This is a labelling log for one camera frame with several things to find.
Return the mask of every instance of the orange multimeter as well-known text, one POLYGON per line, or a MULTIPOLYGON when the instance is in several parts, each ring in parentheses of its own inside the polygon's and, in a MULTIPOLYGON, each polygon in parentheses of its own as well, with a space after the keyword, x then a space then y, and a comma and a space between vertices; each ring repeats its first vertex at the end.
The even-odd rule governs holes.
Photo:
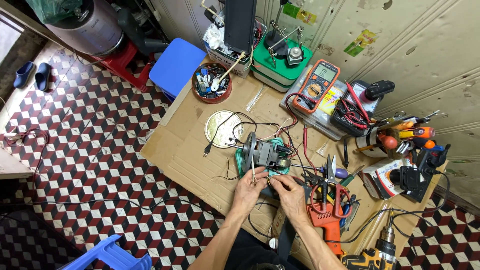
POLYGON ((339 74, 340 68, 320 59, 310 70, 307 79, 300 88, 299 93, 306 98, 296 96, 293 100, 293 106, 306 114, 314 113, 339 74))

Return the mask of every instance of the blue plastic stool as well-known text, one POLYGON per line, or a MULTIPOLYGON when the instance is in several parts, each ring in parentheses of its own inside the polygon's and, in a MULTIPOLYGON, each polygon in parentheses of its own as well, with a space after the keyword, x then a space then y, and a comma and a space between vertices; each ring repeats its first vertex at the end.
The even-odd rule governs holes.
POLYGON ((135 258, 115 244, 120 237, 118 234, 110 236, 62 270, 85 270, 95 259, 102 260, 115 270, 150 270, 152 268, 150 255, 146 254, 141 259, 135 258))
POLYGON ((206 52, 176 38, 162 53, 150 71, 150 80, 173 102, 192 78, 206 52))

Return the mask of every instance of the green plastic bag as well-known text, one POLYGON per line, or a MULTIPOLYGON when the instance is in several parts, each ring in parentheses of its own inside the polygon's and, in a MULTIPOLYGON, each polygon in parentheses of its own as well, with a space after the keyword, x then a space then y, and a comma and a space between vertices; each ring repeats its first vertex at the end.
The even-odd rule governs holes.
POLYGON ((55 24, 74 16, 74 10, 80 8, 83 0, 26 0, 40 21, 46 25, 55 24))

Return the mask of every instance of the black pants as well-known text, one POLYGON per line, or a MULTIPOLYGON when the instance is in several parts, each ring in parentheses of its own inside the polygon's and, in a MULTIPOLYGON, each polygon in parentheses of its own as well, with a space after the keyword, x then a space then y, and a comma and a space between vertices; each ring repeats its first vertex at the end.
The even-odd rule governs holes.
POLYGON ((292 255, 287 260, 278 257, 275 251, 272 251, 265 243, 260 242, 244 229, 240 229, 228 256, 225 270, 246 270, 263 263, 281 264, 286 270, 308 269, 292 255))

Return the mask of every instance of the cordless drill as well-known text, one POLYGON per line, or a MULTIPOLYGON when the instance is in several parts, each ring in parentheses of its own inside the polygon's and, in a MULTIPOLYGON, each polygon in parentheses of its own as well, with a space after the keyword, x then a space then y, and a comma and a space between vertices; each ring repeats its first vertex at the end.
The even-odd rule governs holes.
POLYGON ((340 258, 343 265, 348 270, 394 270, 396 264, 395 258, 395 240, 394 230, 392 228, 393 211, 388 220, 388 225, 380 233, 380 239, 377 240, 375 248, 365 249, 360 256, 344 255, 340 258))

